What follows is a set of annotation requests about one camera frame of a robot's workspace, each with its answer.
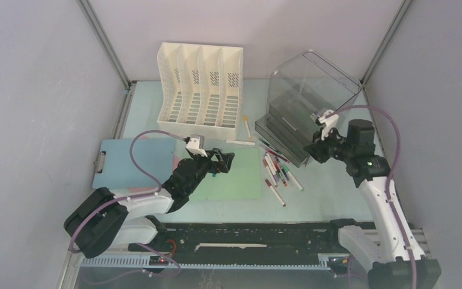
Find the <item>transparent grey drawer box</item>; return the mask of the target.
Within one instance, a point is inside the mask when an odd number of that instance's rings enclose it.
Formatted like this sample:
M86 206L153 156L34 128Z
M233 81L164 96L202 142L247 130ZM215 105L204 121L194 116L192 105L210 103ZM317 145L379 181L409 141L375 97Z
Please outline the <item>transparent grey drawer box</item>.
M255 130L294 166L306 166L311 158L303 147L319 131L311 114L349 107L361 90L358 79L330 60L311 49L302 52L271 74L266 113Z

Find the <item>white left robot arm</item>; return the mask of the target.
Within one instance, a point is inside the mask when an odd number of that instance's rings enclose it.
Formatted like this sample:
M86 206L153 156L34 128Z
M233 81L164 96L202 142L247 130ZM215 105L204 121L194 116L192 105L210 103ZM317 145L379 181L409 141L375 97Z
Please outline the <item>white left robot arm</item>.
M165 228L155 218L182 208L207 174L229 173L235 154L214 148L206 156L189 154L153 191L118 194L96 189L65 220L69 250L94 258L111 247L141 243L150 250L165 246Z

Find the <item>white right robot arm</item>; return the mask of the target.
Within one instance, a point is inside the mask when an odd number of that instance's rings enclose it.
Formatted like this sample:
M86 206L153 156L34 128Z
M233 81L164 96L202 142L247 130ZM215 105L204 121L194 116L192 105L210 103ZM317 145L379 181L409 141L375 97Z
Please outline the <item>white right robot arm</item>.
M369 288L434 288L441 267L427 257L410 229L389 178L391 168L375 153L372 122L350 121L345 137L336 122L336 116L317 120L321 128L304 150L319 163L333 158L346 165L371 212L380 242L374 243L357 225L345 225L327 233L328 248L348 250L366 270Z

